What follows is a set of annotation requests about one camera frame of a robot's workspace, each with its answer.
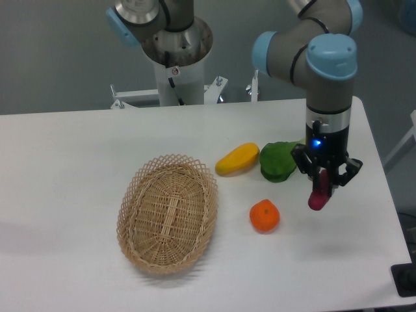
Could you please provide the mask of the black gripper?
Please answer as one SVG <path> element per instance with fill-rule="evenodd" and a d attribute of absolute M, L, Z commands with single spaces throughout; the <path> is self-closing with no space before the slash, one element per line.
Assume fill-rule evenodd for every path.
<path fill-rule="evenodd" d="M 313 191 L 320 187 L 320 169 L 325 168 L 328 175 L 328 196 L 335 187 L 348 184 L 361 170 L 363 162 L 347 157 L 349 126 L 343 130 L 325 133 L 324 124 L 315 120 L 306 126 L 306 145 L 296 144 L 291 155 L 301 173 L 307 174 L 313 182 Z M 345 164 L 345 172 L 339 167 Z"/>

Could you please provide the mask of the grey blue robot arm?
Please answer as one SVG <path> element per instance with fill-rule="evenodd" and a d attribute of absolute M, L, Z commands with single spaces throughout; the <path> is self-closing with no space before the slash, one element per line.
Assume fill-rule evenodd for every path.
<path fill-rule="evenodd" d="M 363 11 L 359 1 L 293 1 L 299 24 L 264 32 L 252 47 L 259 72 L 306 91 L 306 139 L 292 149 L 313 193 L 331 196 L 361 169 L 347 152 L 357 47 L 351 34 Z M 127 46 L 141 46 L 156 68 L 161 105 L 204 102 L 203 62 L 213 37 L 192 1 L 116 1 L 107 21 Z"/>

